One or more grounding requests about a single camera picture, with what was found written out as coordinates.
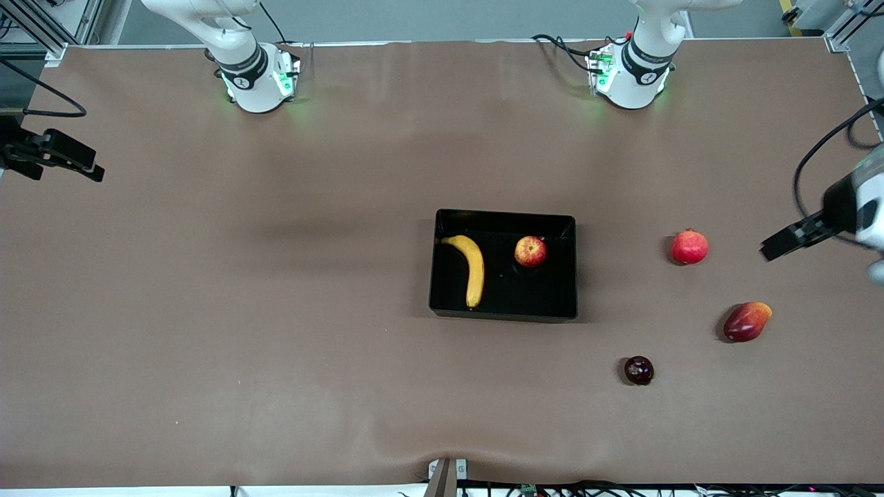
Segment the large table cover mat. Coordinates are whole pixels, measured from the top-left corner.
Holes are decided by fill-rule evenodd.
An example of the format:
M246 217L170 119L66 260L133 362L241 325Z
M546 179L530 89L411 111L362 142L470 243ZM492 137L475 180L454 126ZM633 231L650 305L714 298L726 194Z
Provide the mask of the large table cover mat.
M88 116L26 125L106 176L0 179L0 488L398 484L445 456L514 483L884 483L874 255L758 254L864 104L846 57L688 40L641 111L534 42L309 62L266 115L201 50L47 70ZM577 317L435 314L442 208L574 217ZM686 229L701 263L671 258ZM745 302L773 315L730 342Z

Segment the red yellow apple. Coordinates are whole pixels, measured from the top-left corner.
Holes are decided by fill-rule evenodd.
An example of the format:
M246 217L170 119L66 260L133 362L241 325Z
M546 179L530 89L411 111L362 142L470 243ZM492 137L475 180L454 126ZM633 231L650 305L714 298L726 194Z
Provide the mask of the red yellow apple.
M514 249L514 259L518 265L533 269L546 261L548 246L543 238L525 236L518 239Z

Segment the red mango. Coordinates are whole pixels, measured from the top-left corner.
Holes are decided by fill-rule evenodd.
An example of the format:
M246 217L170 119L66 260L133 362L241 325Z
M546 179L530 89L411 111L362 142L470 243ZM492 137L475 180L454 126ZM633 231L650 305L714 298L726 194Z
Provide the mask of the red mango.
M730 342L751 342L763 333L773 311L764 302L745 302L732 309L723 324L723 336Z

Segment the dark purple plum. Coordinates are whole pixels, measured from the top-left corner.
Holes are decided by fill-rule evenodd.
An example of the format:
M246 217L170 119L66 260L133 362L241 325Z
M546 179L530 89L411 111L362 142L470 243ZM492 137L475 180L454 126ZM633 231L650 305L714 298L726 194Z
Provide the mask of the dark purple plum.
M655 377L655 367L649 358L636 355L625 361L623 374L635 386L649 386Z

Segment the red pomegranate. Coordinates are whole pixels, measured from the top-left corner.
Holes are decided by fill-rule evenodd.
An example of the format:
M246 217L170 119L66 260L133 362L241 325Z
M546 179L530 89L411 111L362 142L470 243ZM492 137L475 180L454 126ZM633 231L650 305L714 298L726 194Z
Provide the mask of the red pomegranate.
M682 265L701 263L709 253L707 237L693 229L677 233L671 242L670 255L673 261Z

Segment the yellow banana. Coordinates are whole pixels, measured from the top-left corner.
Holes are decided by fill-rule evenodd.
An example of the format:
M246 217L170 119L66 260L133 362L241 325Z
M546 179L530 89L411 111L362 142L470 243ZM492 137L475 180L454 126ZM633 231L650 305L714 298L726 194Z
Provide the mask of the yellow banana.
M484 291L484 257L481 249L473 239L464 235L442 238L444 245L453 246L466 259L468 264L468 281L466 284L465 302L468 309L475 309L482 302Z

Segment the black plastic box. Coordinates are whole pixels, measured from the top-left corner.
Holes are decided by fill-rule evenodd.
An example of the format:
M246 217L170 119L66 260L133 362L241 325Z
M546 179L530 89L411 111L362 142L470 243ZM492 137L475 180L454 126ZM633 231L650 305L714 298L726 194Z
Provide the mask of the black plastic box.
M517 261L528 236L546 245L535 267ZM468 238L482 255L482 295L468 305L468 257L449 238ZM578 314L577 221L572 216L475 210L436 211L429 308L451 318L562 323Z

